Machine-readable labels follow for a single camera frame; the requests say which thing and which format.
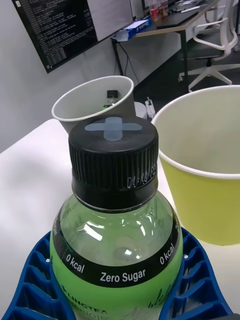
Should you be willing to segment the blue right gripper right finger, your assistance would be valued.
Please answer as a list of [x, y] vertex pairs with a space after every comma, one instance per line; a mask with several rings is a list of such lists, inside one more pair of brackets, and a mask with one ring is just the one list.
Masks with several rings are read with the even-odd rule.
[[231, 316], [233, 312], [221, 293], [204, 248], [184, 228], [182, 235], [182, 263], [159, 319], [214, 320]]

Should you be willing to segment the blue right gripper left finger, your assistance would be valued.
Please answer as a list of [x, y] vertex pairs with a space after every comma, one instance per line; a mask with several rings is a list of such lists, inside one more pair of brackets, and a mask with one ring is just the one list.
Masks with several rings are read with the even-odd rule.
[[75, 314], [54, 276], [50, 233], [42, 237], [26, 259], [6, 320], [74, 320]]

